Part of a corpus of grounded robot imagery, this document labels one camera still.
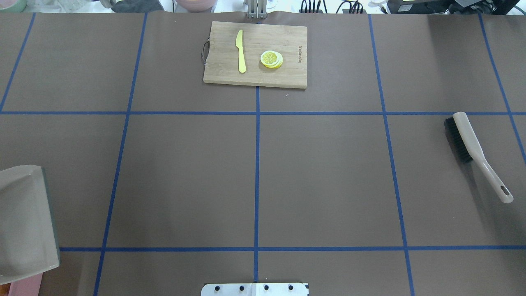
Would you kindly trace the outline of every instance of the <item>hand brush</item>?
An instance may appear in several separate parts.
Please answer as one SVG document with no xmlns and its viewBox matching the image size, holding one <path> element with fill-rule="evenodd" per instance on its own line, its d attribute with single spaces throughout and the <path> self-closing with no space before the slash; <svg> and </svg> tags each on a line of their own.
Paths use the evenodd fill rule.
<svg viewBox="0 0 526 296">
<path fill-rule="evenodd" d="M 463 163 L 475 161 L 500 200 L 504 203 L 512 202 L 513 195 L 486 160 L 468 116 L 464 112 L 456 112 L 453 117 L 446 119 L 446 128 L 451 133 L 460 161 Z"/>
</svg>

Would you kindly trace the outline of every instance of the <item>blue tape line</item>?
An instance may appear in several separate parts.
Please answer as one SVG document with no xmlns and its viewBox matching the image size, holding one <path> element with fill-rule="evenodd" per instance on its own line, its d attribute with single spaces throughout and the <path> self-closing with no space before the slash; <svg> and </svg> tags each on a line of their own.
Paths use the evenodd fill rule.
<svg viewBox="0 0 526 296">
<path fill-rule="evenodd" d="M 29 22 L 29 27 L 27 28 L 26 36 L 24 37 L 24 41 L 22 42 L 22 46 L 20 47 L 20 51 L 18 52 L 18 56 L 16 57 L 15 65 L 13 66 L 13 70 L 11 71 L 11 76 L 9 77 L 9 81 L 7 82 L 7 86 L 5 87 L 4 96 L 2 97 L 2 101 L 0 102 L 0 111 L 2 111 L 2 109 L 4 108 L 5 100 L 7 99 L 7 95 L 9 93 L 9 89 L 11 88 L 11 83 L 13 82 L 13 78 L 15 77 L 16 69 L 18 68 L 20 59 L 22 58 L 22 53 L 24 52 L 24 48 L 26 47 L 27 39 L 29 38 L 29 33 L 31 32 L 31 29 L 33 28 L 33 23 L 35 22 L 35 16 L 36 16 L 36 13 L 33 13 L 33 16 L 31 17 L 31 21 Z"/>
<path fill-rule="evenodd" d="M 60 247 L 61 252 L 100 252 L 102 248 Z M 251 246 L 220 247 L 106 247 L 105 252 L 254 252 Z M 526 250 L 526 245 L 417 245 L 417 246 L 260 246 L 259 252 L 381 252 L 451 250 Z"/>
<path fill-rule="evenodd" d="M 260 139 L 260 105 L 259 86 L 256 86 L 256 174 L 255 174 L 255 200 L 254 200 L 254 282 L 258 281 L 259 262 L 259 139 Z"/>
<path fill-rule="evenodd" d="M 260 252 L 403 251 L 402 246 L 261 246 Z"/>
<path fill-rule="evenodd" d="M 126 111 L 2 111 L 6 115 L 126 115 Z"/>
<path fill-rule="evenodd" d="M 526 245 L 430 245 L 410 246 L 409 251 L 448 251 L 448 250 L 526 250 Z"/>
<path fill-rule="evenodd" d="M 261 115 L 382 115 L 381 111 L 263 111 Z"/>
<path fill-rule="evenodd" d="M 376 44 L 375 44 L 375 33 L 372 27 L 372 18 L 371 15 L 367 15 L 369 18 L 369 31 L 371 33 L 371 45 L 372 45 L 372 53 L 375 58 L 375 68 L 376 68 L 376 79 L 378 81 L 378 91 L 380 94 L 380 102 L 382 104 L 382 111 L 383 114 L 383 124 L 386 129 L 386 138 L 387 138 L 387 147 L 389 149 L 389 159 L 391 162 L 391 171 L 393 175 L 393 184 L 394 184 L 394 193 L 396 195 L 396 203 L 398 207 L 398 218 L 400 220 L 400 231 L 402 233 L 402 242 L 404 248 L 407 248 L 407 237 L 406 237 L 406 227 L 405 223 L 403 221 L 403 213 L 402 213 L 402 203 L 400 201 L 400 192 L 398 190 L 398 178 L 396 176 L 396 167 L 395 167 L 395 159 L 393 157 L 393 151 L 392 151 L 392 145 L 391 145 L 391 135 L 389 133 L 389 123 L 387 121 L 387 114 L 386 114 L 386 103 L 383 98 L 383 88 L 382 88 L 382 79 L 380 76 L 380 67 L 378 65 L 378 54 L 376 51 Z M 414 286 L 413 286 L 413 277 L 412 277 L 412 271 L 411 271 L 411 262 L 409 260 L 409 252 L 407 250 L 404 251 L 405 257 L 406 257 L 406 268 L 407 268 L 407 277 L 409 281 L 409 290 L 411 292 L 411 296 L 414 296 Z"/>
<path fill-rule="evenodd" d="M 6 115 L 448 115 L 455 111 L 1 111 Z M 511 112 L 526 115 L 526 112 Z M 468 115 L 509 115 L 508 112 L 466 112 Z"/>
<path fill-rule="evenodd" d="M 106 248 L 106 252 L 253 252 L 251 246 L 225 246 L 225 247 L 181 247 L 181 248 Z"/>
<path fill-rule="evenodd" d="M 486 28 L 484 27 L 484 20 L 482 19 L 481 14 L 479 14 L 479 22 L 480 22 L 480 28 L 482 29 L 482 36 L 484 37 L 484 42 L 486 43 L 486 49 L 488 50 L 488 55 L 490 58 L 491 66 L 493 67 L 493 71 L 495 72 L 495 77 L 497 78 L 497 82 L 499 83 L 500 93 L 502 94 L 502 98 L 504 99 L 504 104 L 506 105 L 506 109 L 508 110 L 508 115 L 510 117 L 511 126 L 513 127 L 515 137 L 517 138 L 519 149 L 521 150 L 521 154 L 522 154 L 522 159 L 524 160 L 524 163 L 526 164 L 526 153 L 524 151 L 524 146 L 522 145 L 521 137 L 519 135 L 519 131 L 517 130 L 517 126 L 515 125 L 515 120 L 513 119 L 513 114 L 511 113 L 510 104 L 508 103 L 508 98 L 506 97 L 506 92 L 504 91 L 504 86 L 502 85 L 499 71 L 497 71 L 497 65 L 495 64 L 495 60 L 493 59 L 493 54 L 491 53 L 490 43 L 488 41 L 488 36 L 486 34 Z"/>
<path fill-rule="evenodd" d="M 131 111 L 131 115 L 256 115 L 256 112 L 243 111 Z"/>
<path fill-rule="evenodd" d="M 93 296 L 97 296 L 98 295 L 98 289 L 99 289 L 99 285 L 100 285 L 100 276 L 102 275 L 102 267 L 104 265 L 104 255 L 105 255 L 106 244 L 108 242 L 109 225 L 110 225 L 111 220 L 112 220 L 113 206 L 114 206 L 114 203 L 115 203 L 115 193 L 117 191 L 117 183 L 118 183 L 118 180 L 119 180 L 120 164 L 121 164 L 122 159 L 123 159 L 124 144 L 126 142 L 126 134 L 128 132 L 128 123 L 129 123 L 130 111 L 132 110 L 132 108 L 131 108 L 132 106 L 131 105 L 132 105 L 132 102 L 133 102 L 133 95 L 134 95 L 134 91 L 135 91 L 135 82 L 137 80 L 137 72 L 139 71 L 140 54 L 141 54 L 141 51 L 142 51 L 142 48 L 143 48 L 144 32 L 146 30 L 146 21 L 147 21 L 147 19 L 148 19 L 148 13 L 145 13 L 144 14 L 144 20 L 143 20 L 143 28 L 142 28 L 141 33 L 140 33 L 139 48 L 137 50 L 137 60 L 135 60 L 135 69 L 134 69 L 134 74 L 133 74 L 133 80 L 131 81 L 130 96 L 129 96 L 129 99 L 128 99 L 128 109 L 127 109 L 126 119 L 124 120 L 123 135 L 122 135 L 122 138 L 120 139 L 119 156 L 118 156 L 118 159 L 117 159 L 117 167 L 115 169 L 115 178 L 114 178 L 114 181 L 113 181 L 112 195 L 111 195 L 111 198 L 110 198 L 110 201 L 109 201 L 108 216 L 106 218 L 106 226 L 105 226 L 105 229 L 104 229 L 102 250 L 100 252 L 99 266 L 98 266 L 98 269 L 97 269 L 97 278 L 95 280 L 95 287 L 94 287 L 94 290 L 93 290 Z"/>
</svg>

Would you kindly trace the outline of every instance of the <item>grid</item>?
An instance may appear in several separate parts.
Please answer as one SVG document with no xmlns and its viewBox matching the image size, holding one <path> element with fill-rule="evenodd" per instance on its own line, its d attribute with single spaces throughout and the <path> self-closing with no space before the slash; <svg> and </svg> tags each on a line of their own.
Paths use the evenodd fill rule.
<svg viewBox="0 0 526 296">
<path fill-rule="evenodd" d="M 398 178 L 397 178 L 397 170 L 395 165 L 395 158 L 393 156 L 393 149 L 391 145 L 391 136 L 390 136 L 390 130 L 389 130 L 389 122 L 388 122 L 388 115 L 452 115 L 454 112 L 389 112 L 386 110 L 386 104 L 383 96 L 383 88 L 382 88 L 382 79 L 381 79 L 381 69 L 379 67 L 378 63 L 378 55 L 376 50 L 376 44 L 375 44 L 375 34 L 373 29 L 373 22 L 371 19 L 371 16 L 368 16 L 369 21 L 369 30 L 370 30 L 370 37 L 371 37 L 371 44 L 372 44 L 372 50 L 373 50 L 373 57 L 375 62 L 375 68 L 376 68 L 376 77 L 377 77 L 377 83 L 378 83 L 378 91 L 379 91 L 379 97 L 381 102 L 381 112 L 264 112 L 260 110 L 260 89 L 259 87 L 255 87 L 255 99 L 256 99 L 256 111 L 255 112 L 200 112 L 200 111 L 132 111 L 132 103 L 134 98 L 134 91 L 135 91 L 135 83 L 137 80 L 137 73 L 139 69 L 140 64 L 140 58 L 141 58 L 141 51 L 143 46 L 143 40 L 147 25 L 147 18 L 148 14 L 144 15 L 143 25 L 141 29 L 141 35 L 140 35 L 140 41 L 139 41 L 139 47 L 137 50 L 137 57 L 136 57 L 136 63 L 135 63 L 135 69 L 133 74 L 133 80 L 131 84 L 130 94 L 129 94 L 129 100 L 127 104 L 127 110 L 126 111 L 95 111 L 95 112 L 81 112 L 81 111 L 3 111 L 4 104 L 8 98 L 9 89 L 11 87 L 12 81 L 16 75 L 16 70 L 18 68 L 18 64 L 23 57 L 23 52 L 25 45 L 27 43 L 27 40 L 29 38 L 31 29 L 34 24 L 36 14 L 32 15 L 31 22 L 29 24 L 29 27 L 27 29 L 24 41 L 22 43 L 22 46 L 20 48 L 19 54 L 17 56 L 16 62 L 14 64 L 11 76 L 9 78 L 6 90 L 4 92 L 2 101 L 0 103 L 0 114 L 10 114 L 10 115 L 17 115 L 17 114 L 24 114 L 24 115 L 126 115 L 122 138 L 120 141 L 120 148 L 118 153 L 118 160 L 117 160 L 117 167 L 115 170 L 115 176 L 113 181 L 113 188 L 112 193 L 110 197 L 110 203 L 108 208 L 108 214 L 106 219 L 106 226 L 104 231 L 104 238 L 103 242 L 100 248 L 84 248 L 84 247 L 61 247 L 60 250 L 62 252 L 100 252 L 100 259 L 97 269 L 97 276 L 96 276 L 96 282 L 95 282 L 95 288 L 94 288 L 94 295 L 98 294 L 98 289 L 100 285 L 100 278 L 102 276 L 102 270 L 104 265 L 104 257 L 106 252 L 253 252 L 254 254 L 254 281 L 257 282 L 258 279 L 258 255 L 259 252 L 280 252 L 280 251 L 297 251 L 297 252 L 307 252 L 307 251 L 325 251 L 325 252 L 335 252 L 335 251 L 399 251 L 404 252 L 404 257 L 406 261 L 406 269 L 407 269 L 407 275 L 409 280 L 409 288 L 410 288 L 410 294 L 413 296 L 415 295 L 414 287 L 413 287 L 413 278 L 412 278 L 412 272 L 411 272 L 411 263 L 409 258 L 409 251 L 441 251 L 441 250 L 526 250 L 526 245 L 422 245 L 422 246 L 411 246 L 408 245 L 407 242 L 407 236 L 406 236 L 406 230 L 404 225 L 404 218 L 403 218 L 403 210 L 402 210 L 402 203 L 400 201 L 400 193 L 398 188 Z M 501 82 L 501 78 L 499 75 L 499 72 L 497 70 L 497 66 L 494 62 L 493 55 L 491 52 L 490 44 L 488 41 L 488 37 L 486 35 L 486 31 L 484 28 L 484 21 L 481 15 L 479 15 L 479 22 L 480 22 L 480 28 L 481 32 L 484 38 L 485 45 L 487 47 L 487 52 L 489 55 L 489 59 L 491 61 L 492 68 L 494 70 L 495 76 L 498 81 L 499 89 L 502 94 L 503 101 L 506 106 L 506 112 L 467 112 L 468 115 L 507 115 L 510 119 L 514 134 L 517 139 L 517 145 L 519 146 L 520 152 L 522 154 L 523 160 L 526 163 L 526 153 L 524 151 L 524 147 L 522 145 L 521 138 L 519 136 L 519 132 L 517 130 L 517 126 L 515 124 L 514 116 L 522 116 L 526 115 L 526 112 L 512 112 L 510 105 L 508 103 L 508 99 L 506 97 L 506 93 L 504 91 L 504 87 Z M 126 135 L 128 130 L 128 123 L 129 119 L 132 115 L 251 115 L 255 117 L 256 120 L 256 138 L 255 138 L 255 192 L 254 192 L 254 246 L 253 247 L 180 247 L 180 248 L 115 248 L 115 247 L 108 247 L 107 246 L 107 240 L 108 240 L 108 234 L 109 234 L 109 228 L 110 223 L 112 219 L 112 213 L 113 213 L 113 207 L 115 202 L 115 195 L 117 191 L 117 184 L 119 179 L 119 173 L 120 173 L 120 165 L 122 163 L 122 157 L 123 157 L 123 151 L 125 148 L 125 142 L 126 142 Z M 383 123 L 385 126 L 385 133 L 386 133 L 386 140 L 388 144 L 388 151 L 389 151 L 389 159 L 390 159 L 390 167 L 391 167 L 391 173 L 392 173 L 392 181 L 394 184 L 394 191 L 397 201 L 397 208 L 398 208 L 398 217 L 399 217 L 399 223 L 400 223 L 400 230 L 401 230 L 401 237 L 402 237 L 402 243 L 403 246 L 309 246 L 309 247 L 268 247 L 268 246 L 259 246 L 259 168 L 260 168 L 260 119 L 261 116 L 266 115 L 381 115 L 383 117 Z"/>
</svg>

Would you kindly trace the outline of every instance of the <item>metal bracket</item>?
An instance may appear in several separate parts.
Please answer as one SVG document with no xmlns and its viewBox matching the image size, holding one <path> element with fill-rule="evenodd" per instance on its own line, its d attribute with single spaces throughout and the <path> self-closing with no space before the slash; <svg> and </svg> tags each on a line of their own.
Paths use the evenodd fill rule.
<svg viewBox="0 0 526 296">
<path fill-rule="evenodd" d="M 203 44 L 203 51 L 201 51 L 201 60 L 203 61 L 203 64 L 206 66 L 206 58 L 205 58 L 205 48 L 206 48 L 206 45 L 208 44 L 208 51 L 210 51 L 210 37 L 208 38 L 208 40 L 206 40 L 206 42 Z"/>
<path fill-rule="evenodd" d="M 267 18 L 267 0 L 245 0 L 248 18 Z"/>
<path fill-rule="evenodd" d="M 206 284 L 201 296 L 308 296 L 307 283 Z"/>
</svg>

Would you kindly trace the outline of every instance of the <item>dustpan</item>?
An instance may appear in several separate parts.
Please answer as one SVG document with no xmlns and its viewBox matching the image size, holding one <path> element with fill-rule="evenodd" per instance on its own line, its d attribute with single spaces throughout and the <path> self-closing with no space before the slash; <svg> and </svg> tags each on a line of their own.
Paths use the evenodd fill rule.
<svg viewBox="0 0 526 296">
<path fill-rule="evenodd" d="M 44 173 L 37 165 L 0 172 L 0 284 L 60 265 Z"/>
</svg>

